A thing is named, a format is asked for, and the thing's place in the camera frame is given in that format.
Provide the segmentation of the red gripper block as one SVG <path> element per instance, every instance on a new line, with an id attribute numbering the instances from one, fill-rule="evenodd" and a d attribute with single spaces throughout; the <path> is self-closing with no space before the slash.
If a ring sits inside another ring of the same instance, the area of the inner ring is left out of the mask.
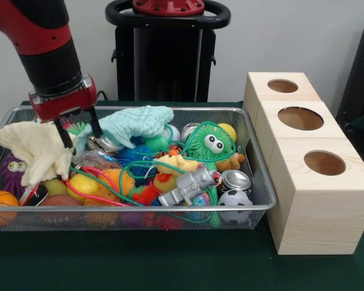
<path id="1" fill-rule="evenodd" d="M 29 93 L 31 106 L 43 121 L 53 121 L 64 147 L 71 149 L 73 142 L 69 133 L 63 129 L 60 117 L 89 109 L 90 126 L 94 137 L 102 137 L 103 131 L 93 107 L 97 102 L 96 85 L 89 74 L 84 74 L 81 82 L 70 92 L 60 96 L 42 96 L 35 91 Z"/>

